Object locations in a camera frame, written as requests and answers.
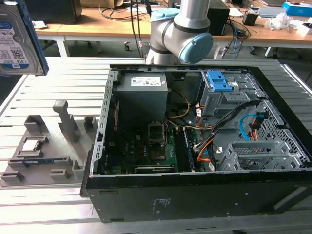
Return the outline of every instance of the aluminum profile table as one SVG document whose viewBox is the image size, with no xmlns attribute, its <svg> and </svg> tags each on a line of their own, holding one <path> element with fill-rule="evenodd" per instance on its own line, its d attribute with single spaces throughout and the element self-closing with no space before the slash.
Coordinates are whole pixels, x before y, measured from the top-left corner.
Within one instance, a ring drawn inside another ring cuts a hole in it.
<svg viewBox="0 0 312 234">
<path fill-rule="evenodd" d="M 140 58 L 48 58 L 45 77 L 23 76 L 0 107 L 0 174 L 25 131 L 28 115 L 60 121 L 52 110 L 66 99 L 75 119 L 100 113 L 109 64 L 143 64 Z M 204 65 L 258 66 L 312 133 L 312 91 L 276 60 L 216 60 Z M 101 223 L 91 201 L 79 196 L 80 184 L 0 187 L 0 233 L 276 233 L 312 232 L 312 197 L 283 214 L 132 223 Z"/>
</svg>

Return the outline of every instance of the blue drive bay latch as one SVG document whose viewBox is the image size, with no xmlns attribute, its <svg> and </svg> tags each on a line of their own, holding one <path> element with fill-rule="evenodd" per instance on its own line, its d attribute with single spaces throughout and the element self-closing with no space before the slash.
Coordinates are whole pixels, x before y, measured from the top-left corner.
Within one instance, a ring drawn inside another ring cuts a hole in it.
<svg viewBox="0 0 312 234">
<path fill-rule="evenodd" d="M 226 77 L 223 76 L 220 71 L 208 71 L 207 80 L 212 85 L 213 91 L 215 92 L 231 92 L 230 87 L 226 81 Z"/>
</svg>

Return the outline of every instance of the hard drive label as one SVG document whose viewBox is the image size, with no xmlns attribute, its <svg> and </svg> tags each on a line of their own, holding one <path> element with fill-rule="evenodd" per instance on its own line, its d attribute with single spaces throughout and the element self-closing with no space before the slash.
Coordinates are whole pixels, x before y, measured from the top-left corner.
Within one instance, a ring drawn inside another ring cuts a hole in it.
<svg viewBox="0 0 312 234">
<path fill-rule="evenodd" d="M 3 66 L 15 69 L 29 66 L 19 40 L 9 22 L 0 22 L 0 63 Z"/>
</svg>

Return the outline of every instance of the black computer case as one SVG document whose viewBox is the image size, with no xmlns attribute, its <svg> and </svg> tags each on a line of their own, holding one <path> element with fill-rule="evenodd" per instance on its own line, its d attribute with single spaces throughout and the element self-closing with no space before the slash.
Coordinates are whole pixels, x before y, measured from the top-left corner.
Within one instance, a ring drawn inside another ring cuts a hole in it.
<svg viewBox="0 0 312 234">
<path fill-rule="evenodd" d="M 174 69 L 175 71 L 194 72 L 215 68 L 213 66 L 181 66 Z M 227 66 L 217 67 L 217 69 L 229 72 L 242 69 L 252 74 L 261 86 L 260 89 L 266 92 L 267 100 L 274 103 L 280 112 L 279 116 L 284 120 L 283 126 L 273 124 L 272 127 L 278 132 L 284 131 L 283 128 L 289 129 L 306 154 L 311 155 L 312 146 L 309 142 L 311 135 L 308 130 L 303 127 L 300 120 L 257 67 Z M 110 127 L 114 125 L 111 121 L 114 119 L 114 112 L 111 113 L 111 117 L 106 116 L 106 112 L 109 108 L 117 110 L 117 107 L 110 107 L 109 104 L 111 92 L 114 92 L 114 88 L 109 88 L 110 85 L 114 80 L 118 80 L 123 72 L 141 71 L 142 76 L 146 76 L 148 71 L 154 70 L 169 72 L 170 67 L 112 65 L 104 94 L 98 137 L 87 162 L 91 168 L 96 164 L 100 155 L 103 155 L 105 159 L 109 147 L 103 145 L 103 134 L 105 134 L 105 125 Z M 123 175 L 112 175 L 104 168 L 102 175 L 99 175 L 94 171 L 95 168 L 90 171 L 89 167 L 85 170 L 81 194 L 91 199 L 103 223 L 276 214 L 288 210 L 311 194 L 312 170 L 305 168 L 310 167 L 310 163 L 303 160 L 302 166 L 297 170 L 281 168 L 253 172 L 216 171 L 208 174 L 187 172 L 158 176 L 152 174 L 138 176 L 138 174 L 131 175 L 128 172 Z"/>
<path fill-rule="evenodd" d="M 32 21 L 75 24 L 82 13 L 80 0 L 24 0 Z"/>
</svg>

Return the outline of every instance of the circuit board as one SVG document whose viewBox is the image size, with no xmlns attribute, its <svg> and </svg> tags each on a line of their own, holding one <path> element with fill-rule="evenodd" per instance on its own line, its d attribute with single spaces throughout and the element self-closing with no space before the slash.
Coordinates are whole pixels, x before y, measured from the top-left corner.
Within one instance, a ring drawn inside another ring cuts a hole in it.
<svg viewBox="0 0 312 234">
<path fill-rule="evenodd" d="M 166 131 L 163 144 L 149 142 L 144 130 L 124 132 L 119 139 L 102 167 L 106 174 L 178 172 L 172 130 Z"/>
</svg>

